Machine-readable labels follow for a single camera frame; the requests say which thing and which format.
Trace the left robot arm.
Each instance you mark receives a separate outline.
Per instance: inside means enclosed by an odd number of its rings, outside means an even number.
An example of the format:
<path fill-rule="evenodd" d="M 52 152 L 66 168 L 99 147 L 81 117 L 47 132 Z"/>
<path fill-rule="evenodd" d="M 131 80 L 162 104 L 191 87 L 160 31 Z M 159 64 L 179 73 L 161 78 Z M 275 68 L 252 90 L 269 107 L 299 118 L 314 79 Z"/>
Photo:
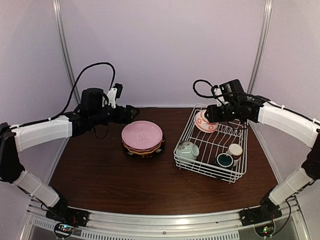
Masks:
<path fill-rule="evenodd" d="M 62 197 L 20 163 L 19 153 L 31 147 L 58 139 L 78 137 L 96 126 L 109 123 L 129 124 L 140 113 L 131 106 L 117 105 L 122 86 L 116 84 L 108 93 L 100 88 L 88 88 L 81 94 L 81 102 L 73 111 L 58 116 L 24 123 L 21 125 L 0 125 L 0 179 L 13 184 L 32 197 L 52 208 L 52 213 L 61 222 L 72 218 L 72 211 L 66 207 Z"/>

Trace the pale green floral bowl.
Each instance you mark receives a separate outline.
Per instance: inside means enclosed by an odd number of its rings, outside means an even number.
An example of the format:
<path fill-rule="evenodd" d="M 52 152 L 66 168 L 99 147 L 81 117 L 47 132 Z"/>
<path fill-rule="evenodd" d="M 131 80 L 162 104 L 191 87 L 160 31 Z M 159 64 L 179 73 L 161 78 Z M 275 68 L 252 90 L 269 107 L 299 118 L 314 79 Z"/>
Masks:
<path fill-rule="evenodd" d="M 176 157 L 183 164 L 191 165 L 200 154 L 199 147 L 190 141 L 180 141 L 175 150 Z"/>

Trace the white red patterned bowl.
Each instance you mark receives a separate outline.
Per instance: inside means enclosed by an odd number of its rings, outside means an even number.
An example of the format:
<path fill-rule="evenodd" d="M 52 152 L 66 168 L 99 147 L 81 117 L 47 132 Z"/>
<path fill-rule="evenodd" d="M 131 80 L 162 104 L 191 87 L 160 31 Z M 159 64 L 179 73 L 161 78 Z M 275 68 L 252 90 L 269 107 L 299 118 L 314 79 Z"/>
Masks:
<path fill-rule="evenodd" d="M 218 129 L 218 123 L 210 123 L 207 118 L 205 117 L 206 110 L 200 110 L 194 116 L 194 124 L 195 126 L 204 133 L 213 133 Z"/>

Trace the plain pink plate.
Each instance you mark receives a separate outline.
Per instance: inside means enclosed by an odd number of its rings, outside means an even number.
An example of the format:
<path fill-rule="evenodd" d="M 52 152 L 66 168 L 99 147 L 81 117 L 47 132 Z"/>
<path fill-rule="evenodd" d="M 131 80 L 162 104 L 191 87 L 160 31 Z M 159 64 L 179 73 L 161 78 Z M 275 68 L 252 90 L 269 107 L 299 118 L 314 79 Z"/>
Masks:
<path fill-rule="evenodd" d="M 138 120 L 123 128 L 121 138 L 133 148 L 150 148 L 161 142 L 163 131 L 151 121 Z"/>

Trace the pink polka dot plate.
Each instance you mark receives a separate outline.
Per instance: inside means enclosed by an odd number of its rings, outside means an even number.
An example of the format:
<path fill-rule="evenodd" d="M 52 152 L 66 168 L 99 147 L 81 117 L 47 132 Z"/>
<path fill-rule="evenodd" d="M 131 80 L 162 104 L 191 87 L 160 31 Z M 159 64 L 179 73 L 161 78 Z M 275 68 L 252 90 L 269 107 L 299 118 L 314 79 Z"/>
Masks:
<path fill-rule="evenodd" d="M 146 148 L 146 147 L 143 147 L 143 148 L 134 148 L 132 146 L 129 146 L 128 144 L 126 144 L 124 141 L 122 141 L 122 144 L 125 148 L 127 148 L 129 151 L 131 152 L 150 152 L 151 150 L 154 150 L 156 148 L 159 148 L 161 146 L 161 142 L 159 142 L 158 144 L 152 146 L 152 147 L 149 147 L 149 148 Z"/>

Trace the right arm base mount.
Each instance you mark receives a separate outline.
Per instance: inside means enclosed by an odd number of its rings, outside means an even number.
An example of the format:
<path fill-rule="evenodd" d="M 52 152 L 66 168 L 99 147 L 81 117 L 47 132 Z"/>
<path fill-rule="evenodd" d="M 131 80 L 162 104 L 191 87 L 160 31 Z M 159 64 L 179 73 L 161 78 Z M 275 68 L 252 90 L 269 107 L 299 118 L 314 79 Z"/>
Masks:
<path fill-rule="evenodd" d="M 279 205 L 274 204 L 268 196 L 260 201 L 260 206 L 244 208 L 239 212 L 242 226 L 256 225 L 272 221 L 282 216 Z"/>

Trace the black striped rim plate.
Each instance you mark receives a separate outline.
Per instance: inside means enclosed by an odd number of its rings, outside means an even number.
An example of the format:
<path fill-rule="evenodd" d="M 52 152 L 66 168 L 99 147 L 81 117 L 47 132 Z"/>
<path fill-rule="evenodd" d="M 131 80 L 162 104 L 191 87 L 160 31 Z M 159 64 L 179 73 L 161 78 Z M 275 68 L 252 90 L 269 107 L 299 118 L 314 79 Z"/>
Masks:
<path fill-rule="evenodd" d="M 152 158 L 155 157 L 157 155 L 159 155 L 160 153 L 162 153 L 165 150 L 165 146 L 166 146 L 166 138 L 165 136 L 162 137 L 162 141 L 161 141 L 161 146 L 158 150 L 156 150 L 155 152 L 151 153 L 151 154 L 146 154 L 146 155 L 137 155 L 137 154 L 133 154 L 133 153 L 129 153 L 128 150 L 125 149 L 125 147 L 122 144 L 122 149 L 123 151 L 131 158 L 135 158 L 135 159 L 148 159 L 148 158 Z"/>

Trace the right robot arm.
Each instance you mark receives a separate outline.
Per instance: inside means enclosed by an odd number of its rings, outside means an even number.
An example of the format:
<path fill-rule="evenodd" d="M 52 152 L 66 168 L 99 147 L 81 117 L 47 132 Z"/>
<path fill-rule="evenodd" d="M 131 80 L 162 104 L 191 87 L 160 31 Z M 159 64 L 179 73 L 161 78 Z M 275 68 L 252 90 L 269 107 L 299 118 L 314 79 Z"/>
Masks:
<path fill-rule="evenodd" d="M 276 206 L 319 180 L 320 123 L 266 97 L 244 92 L 238 79 L 211 85 L 210 90 L 210 98 L 218 101 L 217 104 L 207 106 L 205 117 L 210 123 L 252 121 L 280 130 L 310 148 L 301 166 L 261 200 L 256 216 L 266 221 L 276 212 Z"/>

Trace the yellow polka dot plate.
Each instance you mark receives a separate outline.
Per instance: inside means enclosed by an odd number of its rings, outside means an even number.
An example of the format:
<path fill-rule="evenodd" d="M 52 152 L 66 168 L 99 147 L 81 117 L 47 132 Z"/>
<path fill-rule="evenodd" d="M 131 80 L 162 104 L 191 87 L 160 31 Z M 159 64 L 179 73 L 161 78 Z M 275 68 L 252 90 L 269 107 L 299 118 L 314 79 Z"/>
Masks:
<path fill-rule="evenodd" d="M 122 145 L 124 146 L 124 148 L 126 150 L 128 150 L 129 153 L 135 154 L 135 155 L 148 155 L 148 154 L 151 154 L 151 153 L 155 152 L 156 150 L 158 150 L 161 147 L 161 143 L 159 143 L 158 145 L 156 145 L 156 146 L 154 146 L 152 148 L 148 148 L 148 149 L 130 148 L 124 143 Z"/>

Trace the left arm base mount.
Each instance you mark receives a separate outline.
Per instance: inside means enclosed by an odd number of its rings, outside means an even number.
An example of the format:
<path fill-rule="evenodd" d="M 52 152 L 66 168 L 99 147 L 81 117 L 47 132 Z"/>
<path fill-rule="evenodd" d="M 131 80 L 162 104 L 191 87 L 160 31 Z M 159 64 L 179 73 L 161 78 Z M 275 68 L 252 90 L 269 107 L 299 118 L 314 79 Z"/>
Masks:
<path fill-rule="evenodd" d="M 46 218 L 66 223 L 76 228 L 86 227 L 89 212 L 69 207 L 67 199 L 60 194 L 58 196 L 58 202 L 52 207 L 39 200 L 41 207 L 45 207 Z"/>

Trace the dark teal small cup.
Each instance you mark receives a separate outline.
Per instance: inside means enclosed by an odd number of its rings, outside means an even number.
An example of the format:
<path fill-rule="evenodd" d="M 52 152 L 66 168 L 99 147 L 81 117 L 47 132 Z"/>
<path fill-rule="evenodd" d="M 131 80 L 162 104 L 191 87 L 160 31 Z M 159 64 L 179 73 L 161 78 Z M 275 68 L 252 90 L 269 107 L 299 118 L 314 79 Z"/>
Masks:
<path fill-rule="evenodd" d="M 214 161 L 217 167 L 231 169 L 234 165 L 233 157 L 228 153 L 220 153 Z"/>

